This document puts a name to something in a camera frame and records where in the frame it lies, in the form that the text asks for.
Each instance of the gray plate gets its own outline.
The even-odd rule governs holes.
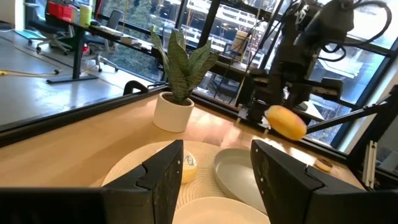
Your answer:
[[[215,157],[214,173],[217,184],[227,197],[267,213],[254,178],[249,150],[222,150]]]

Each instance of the cheese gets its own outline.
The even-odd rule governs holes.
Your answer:
[[[187,184],[194,180],[198,170],[197,160],[194,158],[191,152],[184,150],[184,161],[182,164],[182,180],[181,184]]]

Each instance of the snake plant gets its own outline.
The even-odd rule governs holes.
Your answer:
[[[219,52],[211,53],[211,42],[196,49],[189,57],[185,52],[185,40],[180,29],[172,33],[167,48],[163,50],[160,37],[151,29],[152,43],[159,50],[163,58],[163,66],[173,93],[174,102],[181,105],[198,86],[206,72],[217,62]]]

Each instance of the white plate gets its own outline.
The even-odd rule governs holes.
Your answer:
[[[214,173],[218,186],[227,197],[267,214],[254,178],[249,150],[225,149],[217,153]]]
[[[269,224],[259,210],[237,200],[222,197],[196,199],[179,208],[173,224]]]

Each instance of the potted plant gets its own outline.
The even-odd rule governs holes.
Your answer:
[[[162,55],[164,72],[171,89],[171,92],[161,93],[157,99],[154,124],[170,132],[185,131],[194,105],[188,97],[216,63],[219,52],[211,53],[211,42],[208,41],[188,57],[182,30],[172,30],[166,55],[160,37],[153,28],[151,37],[154,47]]]

